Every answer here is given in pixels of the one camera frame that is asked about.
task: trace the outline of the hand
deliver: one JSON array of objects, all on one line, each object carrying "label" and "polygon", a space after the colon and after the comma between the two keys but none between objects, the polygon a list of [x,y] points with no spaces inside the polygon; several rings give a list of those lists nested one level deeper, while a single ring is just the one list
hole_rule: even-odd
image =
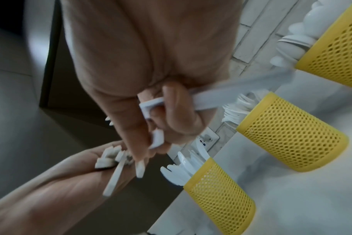
[{"label": "hand", "polygon": [[[63,234],[106,198],[103,191],[114,169],[95,170],[109,146],[68,157],[0,200],[0,234]],[[113,194],[135,177],[134,164],[125,166]]]},{"label": "hand", "polygon": [[[195,139],[212,120],[215,110],[195,112],[187,89],[228,78],[241,2],[62,0],[78,79],[136,160]],[[165,97],[149,123],[166,131],[156,150],[137,95]]]}]

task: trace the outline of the marble countertop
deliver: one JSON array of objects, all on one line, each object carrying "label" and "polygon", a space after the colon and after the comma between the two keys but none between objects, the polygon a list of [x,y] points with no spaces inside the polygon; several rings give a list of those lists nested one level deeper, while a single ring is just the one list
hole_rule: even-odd
[{"label": "marble countertop", "polygon": [[[255,201],[245,235],[352,234],[352,88],[296,71],[276,94],[349,136],[348,148],[312,172],[298,173],[236,133],[214,160]],[[183,191],[150,228],[156,235],[221,234]]]}]

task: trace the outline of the yellow cup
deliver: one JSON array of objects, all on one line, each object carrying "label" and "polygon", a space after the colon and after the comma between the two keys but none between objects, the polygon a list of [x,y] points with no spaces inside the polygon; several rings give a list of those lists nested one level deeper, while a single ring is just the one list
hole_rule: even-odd
[{"label": "yellow cup", "polygon": [[242,234],[255,215],[254,201],[212,158],[184,189],[224,235]]},{"label": "yellow cup", "polygon": [[349,143],[344,133],[274,93],[261,100],[237,131],[298,172],[326,165]]},{"label": "yellow cup", "polygon": [[299,60],[296,68],[352,87],[352,5]]}]

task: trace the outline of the fingernail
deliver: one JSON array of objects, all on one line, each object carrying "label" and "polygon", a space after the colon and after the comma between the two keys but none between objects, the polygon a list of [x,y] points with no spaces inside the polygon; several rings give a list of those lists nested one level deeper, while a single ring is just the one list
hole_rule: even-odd
[{"label": "fingernail", "polygon": [[166,109],[174,110],[176,108],[176,91],[173,87],[163,87],[163,97]]}]

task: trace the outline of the power socket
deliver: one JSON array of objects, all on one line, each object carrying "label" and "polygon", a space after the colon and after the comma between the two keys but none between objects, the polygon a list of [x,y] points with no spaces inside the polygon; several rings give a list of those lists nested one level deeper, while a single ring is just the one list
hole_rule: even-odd
[{"label": "power socket", "polygon": [[191,146],[194,149],[197,148],[197,141],[202,143],[206,151],[210,150],[210,148],[219,140],[219,136],[213,132],[210,128],[206,128],[192,143]]}]

